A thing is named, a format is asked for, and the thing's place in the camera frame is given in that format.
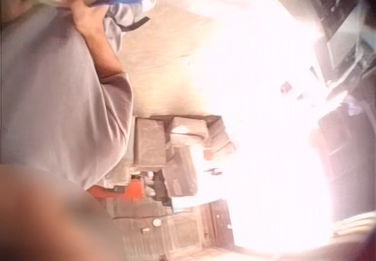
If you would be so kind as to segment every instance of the forearm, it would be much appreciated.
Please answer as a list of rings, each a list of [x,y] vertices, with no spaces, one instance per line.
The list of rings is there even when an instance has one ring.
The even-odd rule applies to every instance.
[[[83,36],[93,58],[99,80],[123,72],[122,65],[110,47],[104,31]]]

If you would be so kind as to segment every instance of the gray t-shirt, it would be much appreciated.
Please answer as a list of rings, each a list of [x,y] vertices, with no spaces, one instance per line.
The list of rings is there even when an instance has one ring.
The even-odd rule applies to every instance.
[[[124,155],[132,110],[126,74],[99,82],[70,17],[41,7],[1,32],[1,163],[88,188]]]

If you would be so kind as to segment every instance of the gray shirt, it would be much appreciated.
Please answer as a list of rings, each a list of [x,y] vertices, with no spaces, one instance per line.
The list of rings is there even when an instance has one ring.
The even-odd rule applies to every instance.
[[[88,188],[124,155],[132,110],[126,74],[99,81],[70,17],[41,7],[1,32],[1,163]]]

